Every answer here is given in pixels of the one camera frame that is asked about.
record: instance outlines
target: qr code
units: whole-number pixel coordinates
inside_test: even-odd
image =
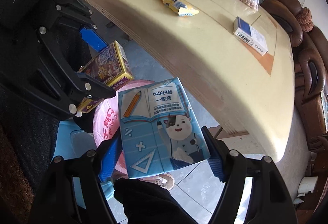
[[[109,48],[107,48],[105,51],[103,51],[99,55],[99,65],[106,64],[106,62],[109,59],[109,57],[110,57],[110,55],[109,55]]]

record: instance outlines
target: plus sign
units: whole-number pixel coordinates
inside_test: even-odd
[[[141,152],[142,151],[142,149],[143,148],[146,148],[146,146],[145,145],[143,145],[143,141],[140,141],[140,143],[139,144],[136,144],[136,147],[138,147],[139,149],[139,151]]]

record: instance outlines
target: blue gripper pad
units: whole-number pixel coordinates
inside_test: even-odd
[[[98,175],[101,182],[110,180],[115,165],[122,152],[121,136],[114,136],[110,141],[111,145],[101,161],[101,169]]]
[[[211,155],[211,157],[207,159],[207,162],[210,165],[212,173],[215,177],[219,178],[220,181],[225,182],[227,180],[227,177],[223,169],[224,163],[218,151],[219,144],[221,142],[215,140],[205,126],[201,129],[201,131],[204,135],[204,139]]]
[[[94,30],[83,27],[80,30],[80,33],[82,35],[82,39],[98,52],[103,50],[108,45],[99,35],[96,34]]]
[[[219,178],[220,181],[225,182],[226,176],[222,167],[222,159],[219,156],[216,158],[210,157],[207,162],[210,165],[213,175]]]

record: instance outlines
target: yellow snack wrapper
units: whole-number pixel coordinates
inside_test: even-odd
[[[193,16],[199,13],[188,2],[184,0],[161,0],[166,6],[173,10],[179,17]]]

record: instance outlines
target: barcode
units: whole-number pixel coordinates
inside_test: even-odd
[[[250,46],[253,45],[253,42],[250,39],[248,39],[246,36],[244,36],[243,34],[237,33],[237,36],[239,36],[245,43],[249,44]]]

